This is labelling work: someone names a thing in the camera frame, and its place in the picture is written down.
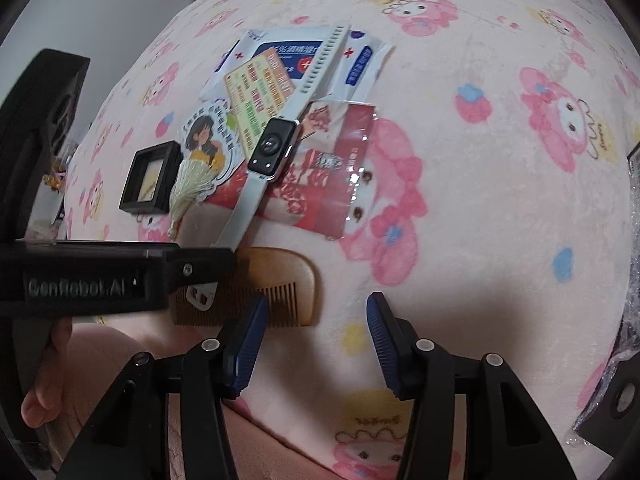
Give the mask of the person's left hand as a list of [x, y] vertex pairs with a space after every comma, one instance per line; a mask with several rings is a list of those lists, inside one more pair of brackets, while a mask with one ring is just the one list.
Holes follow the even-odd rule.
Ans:
[[74, 411], [65, 393], [68, 345], [72, 333], [73, 321], [70, 318], [62, 318], [52, 326], [34, 385], [26, 393], [21, 406], [22, 419], [29, 428], [38, 429]]

